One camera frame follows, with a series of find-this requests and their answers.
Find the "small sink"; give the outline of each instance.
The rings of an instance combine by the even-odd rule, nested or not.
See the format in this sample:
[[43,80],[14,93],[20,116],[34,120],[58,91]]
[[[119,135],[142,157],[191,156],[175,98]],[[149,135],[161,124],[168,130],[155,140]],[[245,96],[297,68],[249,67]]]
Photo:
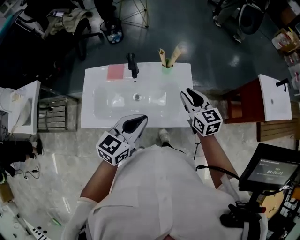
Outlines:
[[174,81],[107,81],[94,89],[94,115],[118,119],[130,114],[151,118],[176,117],[180,111],[180,88]]

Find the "white cloth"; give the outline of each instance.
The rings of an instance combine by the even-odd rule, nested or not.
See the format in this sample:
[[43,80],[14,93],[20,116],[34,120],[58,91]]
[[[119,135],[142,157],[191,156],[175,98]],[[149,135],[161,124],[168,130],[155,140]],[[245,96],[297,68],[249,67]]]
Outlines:
[[[91,236],[93,240],[162,240],[169,234],[177,240],[240,240],[242,229],[221,225],[220,216],[229,212],[228,205],[235,200],[226,193],[228,187],[219,189],[202,183],[193,159],[154,145],[135,153],[118,170],[112,191],[102,202],[90,203],[88,208],[84,202],[85,211],[90,211]],[[249,198],[245,192],[236,192],[240,200]],[[68,224],[62,240],[74,240],[69,238],[72,231]]]

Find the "white sink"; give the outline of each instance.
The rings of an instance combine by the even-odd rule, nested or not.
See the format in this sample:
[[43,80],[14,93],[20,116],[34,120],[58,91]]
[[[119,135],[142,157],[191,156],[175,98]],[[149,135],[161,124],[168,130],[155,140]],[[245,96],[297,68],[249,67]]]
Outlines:
[[139,63],[138,78],[125,64],[124,79],[107,81],[107,68],[86,69],[82,96],[82,128],[110,128],[131,114],[148,116],[147,127],[188,127],[180,92],[192,88],[190,65],[176,63],[164,74],[161,63]]

